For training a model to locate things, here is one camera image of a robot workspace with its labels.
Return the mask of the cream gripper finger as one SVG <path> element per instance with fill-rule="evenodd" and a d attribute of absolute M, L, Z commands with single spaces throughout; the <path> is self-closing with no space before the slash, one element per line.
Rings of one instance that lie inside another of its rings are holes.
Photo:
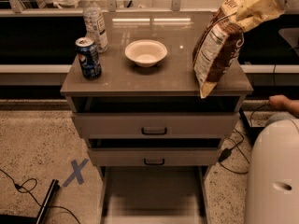
<path fill-rule="evenodd" d="M 241 18 L 240 16 L 237 17 L 237 24 L 241 28 L 241 30 L 246 33 L 257 26 L 259 26 L 261 23 L 267 21 L 267 16 L 249 16 L 246 18 Z"/>
<path fill-rule="evenodd" d="M 260 0 L 244 0 L 236 12 L 236 19 L 238 21 L 244 20 L 249 16 L 255 16 L 258 14 L 258 3 Z"/>

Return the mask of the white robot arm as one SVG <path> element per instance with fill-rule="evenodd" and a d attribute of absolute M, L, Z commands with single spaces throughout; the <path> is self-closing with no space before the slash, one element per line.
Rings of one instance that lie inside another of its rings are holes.
<path fill-rule="evenodd" d="M 298 0 L 244 0 L 236 19 L 244 23 L 247 32 L 296 7 Z M 274 95 L 268 104 L 290 115 L 271 120 L 255 140 L 244 224 L 299 224 L 299 103 Z"/>

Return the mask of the person's hand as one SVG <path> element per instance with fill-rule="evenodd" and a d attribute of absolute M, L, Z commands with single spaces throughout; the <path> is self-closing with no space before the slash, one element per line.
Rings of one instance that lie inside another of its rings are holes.
<path fill-rule="evenodd" d="M 284 95 L 273 95 L 268 99 L 268 105 L 275 110 L 287 110 L 289 99 Z"/>

